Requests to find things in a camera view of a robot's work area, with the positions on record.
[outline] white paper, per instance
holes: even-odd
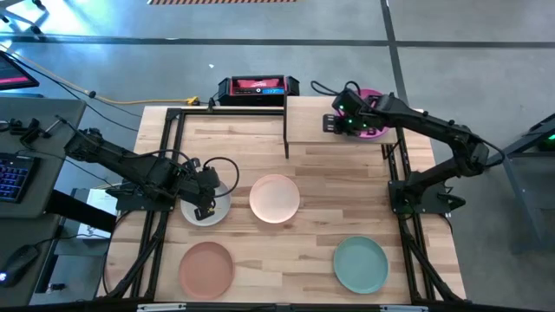
[[[111,213],[113,215],[117,214],[115,209],[116,204],[118,203],[118,199],[106,194],[105,190],[90,190],[88,193],[87,204],[92,205],[94,208],[100,209],[107,213]],[[98,235],[104,238],[110,238],[110,233],[98,230],[90,225],[87,224],[80,224],[79,231],[77,234],[80,235]],[[97,236],[79,236],[77,238],[82,239],[102,239],[101,237]]]

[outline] yellow cable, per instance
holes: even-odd
[[[71,83],[70,81],[67,81],[63,78],[61,78],[59,75],[56,75],[54,73],[52,73],[51,71],[47,70],[46,68],[44,68],[43,66],[39,65],[38,63],[30,60],[29,58],[18,54],[16,51],[14,51],[13,49],[10,49],[8,47],[6,47],[5,45],[0,43],[0,46],[4,49],[6,49],[6,52],[9,52],[12,55],[17,56],[17,58],[25,60],[27,63],[31,63],[33,64],[33,66],[35,66],[36,68],[41,69],[42,72],[48,74],[50,77],[57,79],[58,81],[63,82],[63,84],[68,85],[69,87],[72,87],[73,89],[84,93],[86,95],[89,94],[89,91],[87,89],[84,89],[82,87],[79,87],[77,85],[75,85],[74,83]],[[105,98],[103,96],[96,96],[95,98],[101,100],[101,101],[105,101],[108,102],[110,104],[115,104],[115,105],[136,105],[136,104],[145,104],[145,103],[181,103],[181,104],[187,104],[187,100],[188,99],[178,99],[178,100],[142,100],[142,101],[115,101],[115,100],[110,100],[108,98]]]

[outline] chair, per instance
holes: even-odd
[[[38,26],[36,26],[36,24],[34,24],[33,22],[31,22],[30,20],[23,18],[22,16],[19,16],[18,14],[12,13],[10,11],[8,11],[8,7],[10,7],[11,5],[14,5],[16,3],[20,3],[23,0],[0,0],[0,19],[2,19],[5,23],[9,23],[10,20],[8,19],[8,17],[13,18],[17,21],[21,21],[24,23],[27,23],[29,25],[31,25],[31,31],[35,34],[41,34],[41,29],[38,28]],[[38,7],[39,9],[43,9],[44,6],[42,5],[41,0],[32,0],[33,3],[36,5],[36,7]]]

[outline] computer mouse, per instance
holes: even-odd
[[[19,283],[39,254],[34,245],[24,245],[16,250],[0,269],[0,287],[12,287]]]

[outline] wooden table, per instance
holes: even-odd
[[[134,149],[137,153],[159,148],[166,109],[145,108]],[[305,123],[290,131],[303,131],[306,127],[321,125]],[[413,170],[433,166],[429,139],[410,131],[406,138]],[[290,149],[290,159],[286,159],[283,117],[186,117],[182,150],[201,160],[213,156],[232,158],[238,163],[241,178],[232,194],[232,209],[219,224],[193,226],[176,206],[166,231],[156,301],[194,301],[181,290],[178,266],[194,244],[213,241],[223,244],[236,264],[233,284],[217,302],[409,303],[399,227],[389,208],[388,163],[382,159],[380,145],[291,143]],[[225,183],[233,183],[235,172],[230,165],[211,165],[216,166]],[[270,173],[291,178],[301,192],[298,213],[283,224],[266,224],[249,207],[252,185]],[[107,265],[110,289],[137,257],[144,218],[144,212],[130,214],[114,234]],[[430,261],[453,291],[464,297],[447,223],[439,217],[423,215],[422,225]],[[352,293],[334,275],[334,249],[354,235],[371,237],[388,256],[388,281],[374,294]],[[143,281],[148,278],[149,267],[147,263]],[[423,294],[420,265],[415,270]]]

